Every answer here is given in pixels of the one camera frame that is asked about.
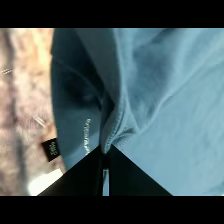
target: clothing label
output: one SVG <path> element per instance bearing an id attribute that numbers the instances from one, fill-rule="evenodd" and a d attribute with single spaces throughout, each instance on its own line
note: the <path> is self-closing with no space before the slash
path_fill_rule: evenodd
<path id="1" fill-rule="evenodd" d="M 60 156 L 56 138 L 43 142 L 42 146 L 49 162 Z"/>

